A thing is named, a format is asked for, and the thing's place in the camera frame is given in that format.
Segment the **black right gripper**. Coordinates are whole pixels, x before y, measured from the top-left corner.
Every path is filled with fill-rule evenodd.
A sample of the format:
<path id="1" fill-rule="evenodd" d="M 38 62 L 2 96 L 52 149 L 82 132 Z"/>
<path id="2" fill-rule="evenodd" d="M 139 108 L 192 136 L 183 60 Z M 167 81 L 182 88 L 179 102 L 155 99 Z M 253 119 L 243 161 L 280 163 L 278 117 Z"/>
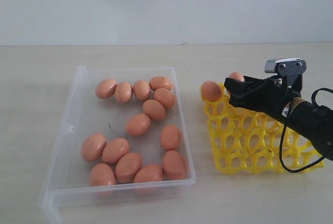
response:
<path id="1" fill-rule="evenodd" d="M 244 90 L 238 94 L 234 92 L 229 97 L 229 104 L 236 108 L 265 113 L 278 121 L 285 121 L 291 112 L 303 102 L 301 99 L 302 75 L 281 76 L 274 74 L 266 79 L 245 76 L 245 82 L 226 78 L 224 82 L 229 86 L 242 85 Z"/>

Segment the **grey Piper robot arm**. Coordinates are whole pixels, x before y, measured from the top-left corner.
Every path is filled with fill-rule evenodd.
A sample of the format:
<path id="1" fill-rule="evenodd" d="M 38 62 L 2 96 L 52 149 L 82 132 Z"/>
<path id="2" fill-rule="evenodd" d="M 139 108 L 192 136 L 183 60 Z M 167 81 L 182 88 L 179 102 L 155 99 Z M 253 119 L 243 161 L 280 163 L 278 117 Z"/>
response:
<path id="1" fill-rule="evenodd" d="M 310 140 L 325 158 L 332 159 L 332 109 L 319 106 L 313 99 L 301 97 L 302 75 L 306 62 L 299 58 L 269 60 L 266 79 L 244 77 L 244 81 L 226 78 L 229 103 L 251 111 L 265 113 Z"/>

